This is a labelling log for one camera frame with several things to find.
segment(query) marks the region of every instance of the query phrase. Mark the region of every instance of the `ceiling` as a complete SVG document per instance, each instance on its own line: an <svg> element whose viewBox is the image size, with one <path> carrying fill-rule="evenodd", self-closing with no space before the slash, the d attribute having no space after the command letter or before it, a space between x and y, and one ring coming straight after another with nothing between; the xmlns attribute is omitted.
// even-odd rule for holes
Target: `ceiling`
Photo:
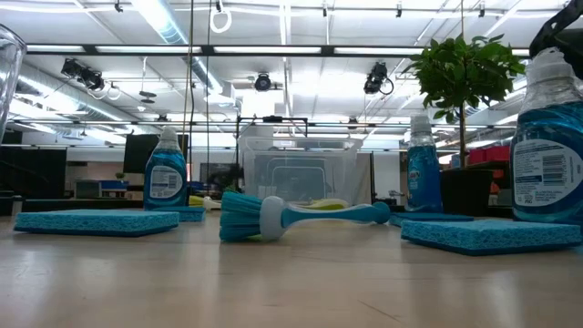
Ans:
<svg viewBox="0 0 583 328"><path fill-rule="evenodd" d="M113 10L115 1L3 1L0 6L2 24L20 35L29 44L162 44L140 12L131 2L121 2L123 13ZM326 26L330 45L358 46L426 46L431 38L438 41L456 37L461 32L459 0L240 0L222 1L230 9L232 24L223 33L209 30L209 2L195 1L193 20L194 44L198 45L281 45L280 4L290 6L287 45L326 45ZM328 19L322 16L322 3L327 3ZM401 18L395 8L402 4ZM480 3L487 15L477 17ZM189 31L190 1L169 1L179 22L179 28ZM540 27L560 10L565 1L559 0L466 0L465 38L484 35L496 26L501 17L507 19L491 36L505 34L503 42L512 47L528 47ZM504 16L512 8L518 10ZM68 14L46 13L65 9L89 8L103 10ZM217 15L216 26L223 26L225 15ZM579 19L572 27L583 27ZM85 66L103 72L106 81L122 91L117 100L105 96L101 101L118 108L131 117L153 120L160 114L172 120L182 120L186 109L190 113L190 95L186 94L187 66L179 57L151 56L147 58L142 80L143 58L132 56L67 56ZM81 89L82 85L68 81L60 71L65 56L26 56L25 64ZM281 57L213 56L202 58L213 75L231 82L237 89L238 100L254 94L250 79L258 73L268 73L273 82L284 85L285 65ZM422 97L417 95L415 81L400 76L407 63L395 58L293 57L289 60L290 115L315 121L342 121L356 116L360 122L394 122L423 113ZM394 93L388 97L365 95L363 83L373 64L386 63L394 81ZM193 92L195 120L210 113L212 120L235 119L234 107L209 105L204 100L200 84ZM156 103L138 110L140 90L154 92ZM276 115L285 116L283 92L270 91L275 101ZM495 124L517 113L519 104L484 110L468 119L469 124ZM378 134L400 133L405 129L379 130Z"/></svg>

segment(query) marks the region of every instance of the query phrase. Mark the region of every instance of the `blue dish soap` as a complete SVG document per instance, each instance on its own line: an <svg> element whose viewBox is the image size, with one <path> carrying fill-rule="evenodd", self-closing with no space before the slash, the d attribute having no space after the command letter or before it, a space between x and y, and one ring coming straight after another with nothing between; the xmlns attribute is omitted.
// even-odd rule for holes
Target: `blue dish soap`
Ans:
<svg viewBox="0 0 583 328"><path fill-rule="evenodd" d="M583 225L583 94L574 76L556 48L527 67L511 149L518 220Z"/></svg>
<svg viewBox="0 0 583 328"><path fill-rule="evenodd" d="M441 213L441 176L429 117L412 117L411 141L407 150L408 211Z"/></svg>
<svg viewBox="0 0 583 328"><path fill-rule="evenodd" d="M146 165L144 210L186 206L186 194L186 161L176 132L166 126Z"/></svg>

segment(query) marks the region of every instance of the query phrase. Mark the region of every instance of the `glass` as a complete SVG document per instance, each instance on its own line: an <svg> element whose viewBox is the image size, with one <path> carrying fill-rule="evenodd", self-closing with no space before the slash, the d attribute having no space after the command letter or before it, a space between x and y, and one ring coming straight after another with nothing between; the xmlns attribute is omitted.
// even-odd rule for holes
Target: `glass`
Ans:
<svg viewBox="0 0 583 328"><path fill-rule="evenodd" d="M10 29L0 25L0 145L25 54L25 42Z"/></svg>

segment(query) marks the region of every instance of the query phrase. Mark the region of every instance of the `potted plant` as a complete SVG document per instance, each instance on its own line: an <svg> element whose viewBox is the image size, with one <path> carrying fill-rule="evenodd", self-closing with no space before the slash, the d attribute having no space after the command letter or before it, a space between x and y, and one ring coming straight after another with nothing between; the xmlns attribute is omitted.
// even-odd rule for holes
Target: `potted plant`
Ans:
<svg viewBox="0 0 583 328"><path fill-rule="evenodd" d="M450 199L458 207L465 206L470 211L484 208L484 204L487 206L491 172L463 170L466 155L465 104L476 108L480 101L488 106L493 100L504 101L506 93L514 90L513 82L517 75L525 73L525 66L512 54L512 48L500 43L502 37L504 35L492 38L476 36L469 44L463 36L448 38L441 44L431 40L431 47L424 49L421 55L411 56L413 63L404 71L414 70L421 94L425 94L424 107L439 108L434 119L445 117L450 124L459 121L462 170L461 173L455 172L455 177L450 176L450 172L442 175L445 210ZM455 181L444 182L447 178ZM468 188L479 190L471 192Z"/></svg>

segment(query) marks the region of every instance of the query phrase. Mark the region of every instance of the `desk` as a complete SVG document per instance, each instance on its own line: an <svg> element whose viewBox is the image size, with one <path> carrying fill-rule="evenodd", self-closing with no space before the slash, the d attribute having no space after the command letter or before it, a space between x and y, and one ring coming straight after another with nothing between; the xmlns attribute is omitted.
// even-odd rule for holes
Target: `desk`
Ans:
<svg viewBox="0 0 583 328"><path fill-rule="evenodd" d="M0 229L3 328L579 328L583 251L472 258L400 230L314 222L221 244L205 223L136 239Z"/></svg>

